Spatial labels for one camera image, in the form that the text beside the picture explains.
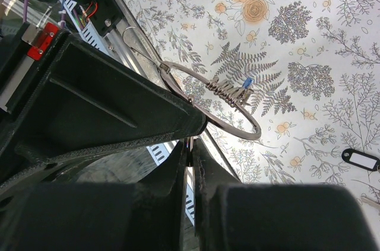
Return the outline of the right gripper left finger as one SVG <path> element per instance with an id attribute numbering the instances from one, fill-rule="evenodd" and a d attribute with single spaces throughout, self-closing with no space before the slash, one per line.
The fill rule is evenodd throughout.
<path id="1" fill-rule="evenodd" d="M 185 144 L 135 183 L 42 182 L 1 199 L 2 250 L 182 250 Z"/>

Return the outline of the key with black tag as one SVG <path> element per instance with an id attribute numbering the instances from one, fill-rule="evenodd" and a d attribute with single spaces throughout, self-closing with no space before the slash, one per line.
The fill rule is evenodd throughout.
<path id="1" fill-rule="evenodd" d="M 346 163 L 365 169 L 367 171 L 379 171 L 379 158 L 354 149 L 345 149 L 341 158 Z"/>

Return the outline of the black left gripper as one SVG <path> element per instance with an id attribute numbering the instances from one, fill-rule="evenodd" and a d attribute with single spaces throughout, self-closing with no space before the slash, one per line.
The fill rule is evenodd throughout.
<path id="1" fill-rule="evenodd" d="M 22 83 L 60 30 L 53 23 L 42 27 L 23 23 L 17 33 L 1 39 L 1 113 L 14 113 L 23 95 Z"/>

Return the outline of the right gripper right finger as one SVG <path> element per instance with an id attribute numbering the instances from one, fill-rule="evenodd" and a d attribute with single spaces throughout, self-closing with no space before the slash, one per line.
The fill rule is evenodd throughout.
<path id="1" fill-rule="evenodd" d="M 197 139 L 192 149 L 201 250 L 377 250 L 351 193 L 335 185 L 244 184 Z"/>

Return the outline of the large metal keyring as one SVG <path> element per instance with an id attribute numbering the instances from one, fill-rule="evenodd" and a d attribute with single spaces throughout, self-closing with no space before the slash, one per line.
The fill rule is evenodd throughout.
<path id="1" fill-rule="evenodd" d="M 149 57 L 146 53 L 143 53 L 141 50 L 134 47 L 131 47 L 131 50 L 138 53 L 143 58 L 146 58 L 146 60 L 150 61 L 153 66 L 155 66 L 161 80 L 174 95 L 183 100 L 191 101 L 190 95 L 183 91 L 184 86 L 179 85 L 172 74 L 172 71 L 180 71 L 202 84 L 204 86 L 204 90 L 207 92 L 207 96 L 213 96 L 216 101 L 219 101 L 230 109 L 240 113 L 242 117 L 251 125 L 252 131 L 246 131 L 243 128 L 238 128 L 237 126 L 232 125 L 216 116 L 209 109 L 206 109 L 205 106 L 201 106 L 195 101 L 191 101 L 192 105 L 196 109 L 206 115 L 209 123 L 240 139 L 247 141 L 257 141 L 260 139 L 262 136 L 262 129 L 258 121 L 250 115 L 243 105 L 243 101 L 248 96 L 249 90 L 247 86 L 241 85 L 237 87 L 230 81 L 221 80 L 217 77 L 208 79 L 202 74 L 197 73 L 177 62 L 163 60 L 153 47 L 150 49 L 150 52 L 154 54 L 154 57 Z"/>

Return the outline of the key with blue tag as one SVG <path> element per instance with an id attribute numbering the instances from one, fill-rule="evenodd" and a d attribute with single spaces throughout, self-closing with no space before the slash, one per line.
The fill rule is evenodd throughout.
<path id="1" fill-rule="evenodd" d="M 242 88 L 244 90 L 247 90 L 251 86 L 252 82 L 253 82 L 253 79 L 251 77 L 247 77 L 247 79 L 242 84 Z"/>

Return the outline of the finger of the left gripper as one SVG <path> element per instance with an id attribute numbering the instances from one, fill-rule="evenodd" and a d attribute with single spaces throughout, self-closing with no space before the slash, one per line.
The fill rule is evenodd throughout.
<path id="1" fill-rule="evenodd" d="M 61 30 L 1 113 L 1 191 L 106 155 L 195 136 L 205 114 Z"/>

